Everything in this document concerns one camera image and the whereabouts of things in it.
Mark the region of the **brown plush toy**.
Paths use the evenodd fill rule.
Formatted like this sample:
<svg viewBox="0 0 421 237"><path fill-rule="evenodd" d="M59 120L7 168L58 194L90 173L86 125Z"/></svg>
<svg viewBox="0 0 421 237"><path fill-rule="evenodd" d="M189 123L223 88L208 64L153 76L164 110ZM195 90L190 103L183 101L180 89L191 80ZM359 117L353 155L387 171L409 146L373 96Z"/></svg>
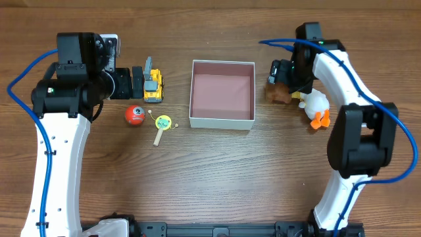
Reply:
<svg viewBox="0 0 421 237"><path fill-rule="evenodd" d="M265 97L269 103L274 101L290 103L292 100L288 86L281 82L275 84L267 83L265 87Z"/></svg>

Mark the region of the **yellow toy crane truck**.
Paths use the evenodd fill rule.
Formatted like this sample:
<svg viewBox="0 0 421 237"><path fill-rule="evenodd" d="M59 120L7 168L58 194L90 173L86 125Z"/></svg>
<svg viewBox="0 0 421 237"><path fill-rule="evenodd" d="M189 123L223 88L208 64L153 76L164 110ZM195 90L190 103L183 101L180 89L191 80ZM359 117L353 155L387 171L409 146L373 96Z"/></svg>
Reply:
<svg viewBox="0 0 421 237"><path fill-rule="evenodd" d="M153 68L152 57L148 57L143 71L143 100L146 103L161 103L164 98L164 80L161 71Z"/></svg>

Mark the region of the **white plush duck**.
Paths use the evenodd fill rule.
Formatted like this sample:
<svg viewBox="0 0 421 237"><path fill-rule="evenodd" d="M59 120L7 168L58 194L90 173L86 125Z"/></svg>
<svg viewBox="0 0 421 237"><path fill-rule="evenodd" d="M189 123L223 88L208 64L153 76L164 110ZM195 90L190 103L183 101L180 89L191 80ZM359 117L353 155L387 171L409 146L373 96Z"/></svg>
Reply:
<svg viewBox="0 0 421 237"><path fill-rule="evenodd" d="M303 92L293 92L291 97L299 99L299 108L304 109L306 115L311 120L310 126L317 130L321 127L329 127L330 120L330 103L326 95L316 89L308 94Z"/></svg>

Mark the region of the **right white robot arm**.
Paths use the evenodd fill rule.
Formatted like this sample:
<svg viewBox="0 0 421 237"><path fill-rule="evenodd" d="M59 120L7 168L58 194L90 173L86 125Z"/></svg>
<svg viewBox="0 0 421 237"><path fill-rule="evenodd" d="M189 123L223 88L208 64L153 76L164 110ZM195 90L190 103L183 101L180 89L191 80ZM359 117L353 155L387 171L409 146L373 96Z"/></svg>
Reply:
<svg viewBox="0 0 421 237"><path fill-rule="evenodd" d="M332 174L322 199L311 211L303 236L350 236L362 232L348 217L359 194L391 161L398 110L382 103L352 68L337 39L278 39L270 46L292 53L272 61L267 98L299 99L314 129L327 127L332 99L337 118L327 144Z"/></svg>

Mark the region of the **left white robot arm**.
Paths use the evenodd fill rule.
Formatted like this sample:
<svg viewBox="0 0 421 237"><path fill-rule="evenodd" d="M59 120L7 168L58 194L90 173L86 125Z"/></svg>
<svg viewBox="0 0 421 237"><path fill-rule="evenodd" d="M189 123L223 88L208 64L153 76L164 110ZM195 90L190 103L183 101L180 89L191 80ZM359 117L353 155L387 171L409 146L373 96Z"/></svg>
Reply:
<svg viewBox="0 0 421 237"><path fill-rule="evenodd" d="M23 236L141 236L134 216L113 213L83 229L82 157L92 122L107 99L140 96L141 73L118 68L115 34L57 34L57 61L32 90L37 160Z"/></svg>

